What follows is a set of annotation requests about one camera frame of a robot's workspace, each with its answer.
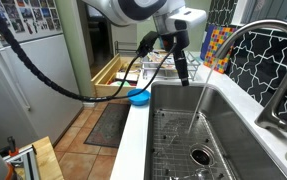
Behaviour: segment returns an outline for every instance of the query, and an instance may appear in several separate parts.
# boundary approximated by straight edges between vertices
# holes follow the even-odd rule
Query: stainless steel sink
[[[287,179],[215,87],[152,85],[145,179]]]

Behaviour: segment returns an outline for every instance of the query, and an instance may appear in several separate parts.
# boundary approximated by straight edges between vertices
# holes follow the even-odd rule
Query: white refrigerator
[[[32,62],[52,81],[79,93],[53,0],[0,0],[0,14]],[[37,79],[0,35],[0,148],[49,136],[55,143],[82,110]]]

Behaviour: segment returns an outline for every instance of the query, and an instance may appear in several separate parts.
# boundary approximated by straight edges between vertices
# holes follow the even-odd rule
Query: sink drain
[[[190,157],[195,163],[202,166],[211,166],[214,164],[212,150],[203,144],[193,145],[190,149]]]

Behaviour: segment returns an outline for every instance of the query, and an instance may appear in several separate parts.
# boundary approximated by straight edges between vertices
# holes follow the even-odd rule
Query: running water
[[[210,73],[209,73],[209,75],[207,76],[207,79],[206,79],[206,81],[205,81],[205,85],[204,85],[204,88],[203,88],[203,90],[202,90],[200,99],[199,99],[199,101],[197,102],[197,105],[196,105],[196,108],[195,108],[195,111],[194,111],[194,114],[193,114],[193,117],[192,117],[192,120],[191,120],[191,124],[190,124],[189,130],[187,131],[187,134],[190,134],[190,132],[191,132],[192,125],[193,125],[193,123],[194,123],[194,121],[195,121],[196,114],[198,114],[198,111],[199,111],[199,108],[200,108],[200,104],[201,104],[202,99],[203,99],[203,96],[204,96],[205,89],[207,88],[207,85],[208,85],[208,83],[209,83],[209,80],[210,80],[210,77],[211,77],[212,72],[213,72],[213,70],[214,70],[214,67],[217,65],[218,62],[219,62],[219,59],[218,59],[218,58],[215,58],[214,64],[212,64]]]

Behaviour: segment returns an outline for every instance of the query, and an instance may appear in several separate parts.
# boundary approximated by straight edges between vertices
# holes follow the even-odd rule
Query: open drawer
[[[129,64],[132,59],[132,57],[121,57],[117,54],[94,78],[92,78],[96,97],[110,96],[116,92],[119,86],[109,85],[108,82],[115,77],[115,74],[124,64]],[[117,96],[125,96],[131,89],[135,89],[135,86],[123,86]]]

